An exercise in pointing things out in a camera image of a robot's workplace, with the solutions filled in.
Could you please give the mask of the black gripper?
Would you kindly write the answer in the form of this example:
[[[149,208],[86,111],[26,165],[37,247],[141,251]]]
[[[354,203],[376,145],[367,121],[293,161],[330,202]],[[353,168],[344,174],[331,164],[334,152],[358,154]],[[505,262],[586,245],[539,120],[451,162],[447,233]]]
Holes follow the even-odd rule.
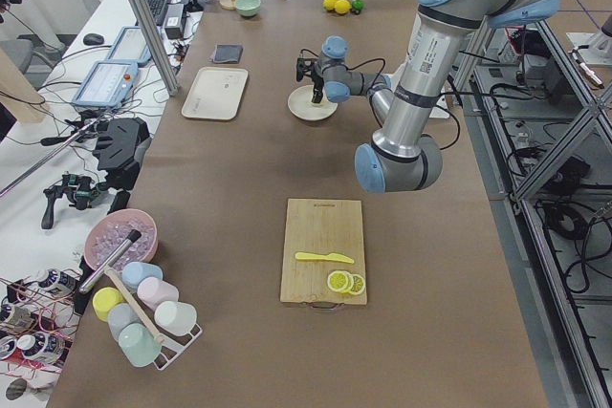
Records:
[[[299,57],[295,64],[295,80],[302,81],[306,76],[313,81],[311,102],[320,104],[323,99],[324,79],[317,58]]]

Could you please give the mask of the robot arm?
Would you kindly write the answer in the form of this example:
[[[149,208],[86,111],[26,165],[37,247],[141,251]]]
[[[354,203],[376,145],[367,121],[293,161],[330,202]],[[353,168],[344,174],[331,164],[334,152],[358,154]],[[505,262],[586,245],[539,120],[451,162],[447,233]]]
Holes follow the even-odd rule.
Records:
[[[313,103],[366,97],[382,125],[354,158],[361,188],[370,193],[421,190],[440,177],[441,149],[424,129],[468,34],[524,26],[554,15],[560,0],[417,0],[419,27],[403,67],[392,76],[350,69],[347,41],[331,35],[315,58],[296,61],[296,77],[314,83]]]

